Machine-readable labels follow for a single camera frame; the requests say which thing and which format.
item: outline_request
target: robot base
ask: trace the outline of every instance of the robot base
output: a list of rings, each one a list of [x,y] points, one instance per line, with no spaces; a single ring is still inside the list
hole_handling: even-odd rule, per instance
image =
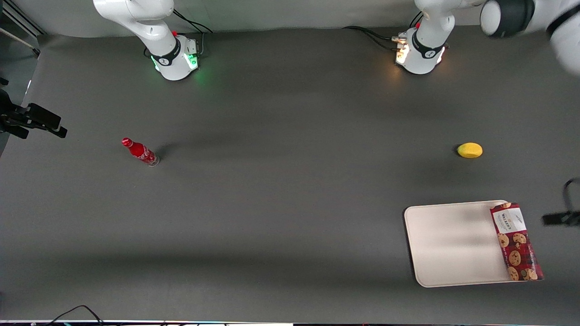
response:
[[[178,35],[177,40],[181,43],[181,51],[173,60],[170,66],[162,66],[153,60],[155,69],[161,75],[170,81],[178,81],[187,77],[199,65],[199,56],[197,55],[197,43],[194,39],[188,39],[183,35]]]
[[[442,48],[441,52],[436,53],[432,58],[425,59],[421,52],[411,44],[410,40],[416,32],[416,28],[410,28],[405,32],[399,33],[398,36],[406,38],[407,42],[397,45],[398,51],[395,63],[403,66],[410,73],[424,75],[430,73],[441,62],[445,48]]]

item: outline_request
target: red bottle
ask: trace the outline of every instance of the red bottle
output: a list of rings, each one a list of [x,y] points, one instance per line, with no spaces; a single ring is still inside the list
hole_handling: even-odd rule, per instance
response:
[[[156,166],[157,163],[159,163],[159,158],[149,148],[145,147],[145,145],[141,143],[135,143],[129,138],[123,138],[121,143],[123,146],[127,147],[131,154],[141,162],[149,166]]]

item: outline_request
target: orange light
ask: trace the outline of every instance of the orange light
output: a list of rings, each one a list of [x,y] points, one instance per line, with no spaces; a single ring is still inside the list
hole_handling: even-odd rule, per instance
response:
[[[409,54],[409,45],[405,44],[399,51],[397,52],[397,62],[400,64],[405,63],[407,59],[407,54]]]
[[[441,59],[443,59],[443,52],[445,52],[445,46],[441,49],[441,53],[439,54],[439,59],[437,59],[437,63],[441,62]]]

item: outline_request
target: cookie package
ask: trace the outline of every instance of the cookie package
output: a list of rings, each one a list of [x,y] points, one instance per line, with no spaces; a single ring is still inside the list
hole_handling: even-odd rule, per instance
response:
[[[518,203],[508,202],[490,211],[512,281],[543,280]]]

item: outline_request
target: green light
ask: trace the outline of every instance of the green light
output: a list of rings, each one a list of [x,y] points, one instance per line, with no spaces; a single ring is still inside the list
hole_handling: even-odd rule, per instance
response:
[[[193,70],[197,68],[197,56],[196,55],[188,55],[186,53],[183,54],[185,59],[187,60],[187,64]]]
[[[151,60],[153,61],[153,64],[155,65],[155,70],[159,71],[159,67],[157,67],[157,62],[155,62],[155,59],[153,59],[153,56],[151,56]]]

